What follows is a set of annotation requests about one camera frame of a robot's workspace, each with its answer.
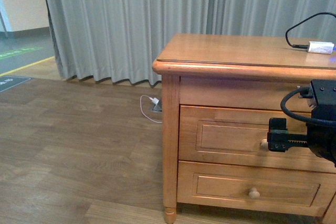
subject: charging cable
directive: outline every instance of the charging cable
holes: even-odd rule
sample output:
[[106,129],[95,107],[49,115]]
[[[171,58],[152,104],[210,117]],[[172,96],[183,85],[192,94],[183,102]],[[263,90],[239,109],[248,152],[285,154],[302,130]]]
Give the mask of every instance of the charging cable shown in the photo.
[[143,97],[148,97],[152,101],[152,103],[154,103],[155,105],[157,105],[157,103],[159,102],[158,98],[156,98],[156,97],[151,98],[148,95],[143,94],[142,96],[140,96],[140,110],[141,110],[141,113],[145,116],[145,118],[151,120],[154,123],[162,123],[162,122],[158,122],[156,120],[151,119],[149,116],[147,116],[147,115],[145,115],[145,113],[143,113],[143,110],[142,110],[142,98]]
[[315,48],[322,48],[321,52],[319,53],[325,53],[327,52],[328,54],[331,54],[333,50],[336,50],[336,47],[334,47],[334,44],[331,42],[311,42],[313,43],[313,45],[292,45],[289,40],[288,40],[288,32],[291,31],[292,29],[296,28],[297,26],[303,24],[304,22],[310,20],[311,18],[314,18],[318,15],[331,15],[333,17],[336,18],[336,14],[335,13],[316,13],[312,16],[310,16],[309,18],[306,18],[305,20],[301,21],[300,23],[294,25],[293,27],[289,28],[286,33],[285,33],[285,38],[286,41],[288,43],[288,45],[290,45],[292,48],[300,48],[300,49],[308,49],[309,52],[319,52],[318,50],[316,50]]

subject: wooden drawer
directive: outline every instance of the wooden drawer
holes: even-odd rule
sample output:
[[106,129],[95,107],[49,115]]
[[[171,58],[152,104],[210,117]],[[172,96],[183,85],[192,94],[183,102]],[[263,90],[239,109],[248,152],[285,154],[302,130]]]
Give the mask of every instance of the wooden drawer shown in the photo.
[[303,122],[279,111],[181,106],[179,160],[336,173],[332,162],[308,148],[271,152],[265,142],[271,117],[287,118],[289,131],[306,133]]
[[322,216],[336,191],[335,174],[183,161],[178,171],[183,203]]
[[[298,85],[308,86],[309,83],[181,77],[180,104],[281,110],[283,97]],[[287,107],[310,112],[306,99],[297,97],[290,99]]]

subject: curtain fold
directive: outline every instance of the curtain fold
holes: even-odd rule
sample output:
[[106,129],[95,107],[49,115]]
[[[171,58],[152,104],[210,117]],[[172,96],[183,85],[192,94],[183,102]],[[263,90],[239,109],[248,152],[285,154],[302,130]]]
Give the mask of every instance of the curtain fold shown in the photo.
[[[336,0],[47,0],[62,77],[161,80],[151,64],[175,33],[284,36]],[[332,17],[316,17],[291,37],[336,42]]]

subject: white cable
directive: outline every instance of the white cable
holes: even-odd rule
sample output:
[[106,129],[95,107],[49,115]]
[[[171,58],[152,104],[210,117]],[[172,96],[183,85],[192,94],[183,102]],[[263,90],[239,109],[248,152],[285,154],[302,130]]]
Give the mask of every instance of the white cable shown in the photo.
[[162,122],[158,122],[158,121],[155,121],[155,120],[153,120],[153,119],[151,119],[151,118],[149,118],[147,115],[145,115],[145,113],[143,113],[143,110],[142,110],[142,98],[143,97],[148,97],[149,99],[151,99],[151,101],[155,104],[155,102],[156,102],[156,98],[151,98],[151,97],[149,97],[148,95],[145,95],[145,94],[143,94],[142,96],[140,96],[140,110],[141,110],[141,113],[147,118],[147,119],[149,119],[149,120],[151,120],[152,122],[154,122],[154,123],[162,123]]

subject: wooden knob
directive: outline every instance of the wooden knob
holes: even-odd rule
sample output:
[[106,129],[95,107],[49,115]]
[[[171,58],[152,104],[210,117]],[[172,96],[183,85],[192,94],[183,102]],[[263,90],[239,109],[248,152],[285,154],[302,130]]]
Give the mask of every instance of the wooden knob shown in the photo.
[[260,193],[257,191],[256,188],[251,188],[250,189],[250,192],[248,193],[248,196],[251,198],[251,199],[259,199],[260,198]]
[[263,140],[261,140],[261,142],[260,142],[260,149],[262,150],[262,151],[268,151],[268,142],[267,142],[267,139],[263,139]]

